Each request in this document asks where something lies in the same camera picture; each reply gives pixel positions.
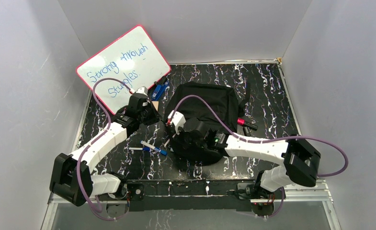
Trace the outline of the black student backpack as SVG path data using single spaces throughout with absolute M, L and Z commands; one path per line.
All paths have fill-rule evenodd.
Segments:
M 244 99 L 239 101 L 234 88 L 213 84 L 188 82 L 179 85 L 165 108 L 165 123 L 172 110 L 185 117 L 183 128 L 193 129 L 193 149 L 175 151 L 178 157 L 198 161 L 204 165 L 217 163 L 226 156 L 224 148 L 228 130 L 237 131 L 237 119 L 245 114 L 250 99 L 251 84 L 246 83 Z M 175 133 L 166 125 L 172 139 Z

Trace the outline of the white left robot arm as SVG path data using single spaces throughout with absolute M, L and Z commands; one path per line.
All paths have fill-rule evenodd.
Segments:
M 103 194 L 123 199 L 128 192 L 124 176 L 115 172 L 93 175 L 92 171 L 141 124 L 149 126 L 159 120 L 160 115 L 146 94 L 132 94 L 128 105 L 118 110 L 97 136 L 69 155 L 61 153 L 55 158 L 49 190 L 78 207 L 92 196 Z

